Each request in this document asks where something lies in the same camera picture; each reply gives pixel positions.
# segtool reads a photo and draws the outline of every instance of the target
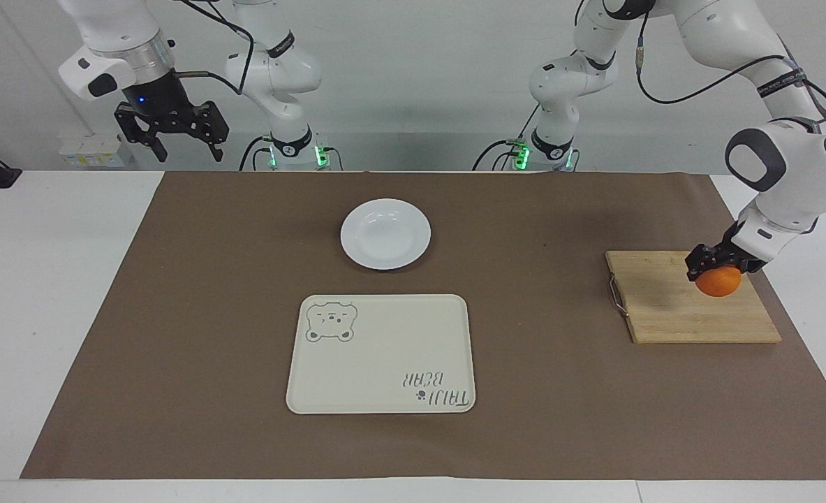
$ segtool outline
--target green led light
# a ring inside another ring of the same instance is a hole
[[[531,149],[522,147],[521,152],[518,152],[518,157],[515,159],[515,169],[524,171],[527,169],[527,160],[531,157]]]
[[[319,146],[314,145],[314,150],[316,150],[316,162],[319,163],[320,168],[323,168],[323,166],[328,166],[329,156],[323,154],[323,149],[321,149]]]

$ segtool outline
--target orange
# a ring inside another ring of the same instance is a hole
[[[742,272],[735,266],[723,266],[705,271],[695,280],[695,286],[711,297],[726,297],[742,284]]]

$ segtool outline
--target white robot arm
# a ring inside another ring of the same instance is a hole
[[[295,45],[277,0],[233,0],[238,25],[254,39],[254,54],[243,93],[260,106],[270,124],[272,161],[276,169],[315,170],[327,161],[311,130],[304,109],[294,94],[320,87],[323,71],[319,61]],[[244,58],[234,54],[227,61],[227,77],[237,84],[244,72]]]
[[[693,281],[725,265],[755,272],[826,212],[826,112],[753,0],[589,0],[575,28],[575,53],[531,76],[541,113],[528,137],[530,162],[543,168],[566,162],[579,120],[576,99],[614,82],[614,49],[627,23],[665,14],[677,20],[694,60],[739,71],[772,115],[769,123],[736,133],[726,149],[730,172],[760,193],[719,245],[699,245],[686,261]]]
[[[189,101],[174,71],[169,42],[145,0],[59,0],[59,5],[75,20],[84,41],[59,67],[72,92],[90,100],[121,90],[126,102],[115,110],[115,118],[126,140],[150,147],[158,161],[168,155],[158,133],[189,134],[222,159],[218,146],[230,127],[214,102],[196,106]]]

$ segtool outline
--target wooden cutting board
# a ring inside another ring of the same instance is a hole
[[[754,285],[706,296],[685,274],[687,251],[608,251],[613,292],[636,344],[782,341]]]

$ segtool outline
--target bear illustration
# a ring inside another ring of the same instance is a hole
[[[327,302],[324,305],[312,305],[307,309],[307,334],[310,342],[317,342],[324,337],[337,337],[347,342],[354,337],[354,320],[357,309],[352,304]]]

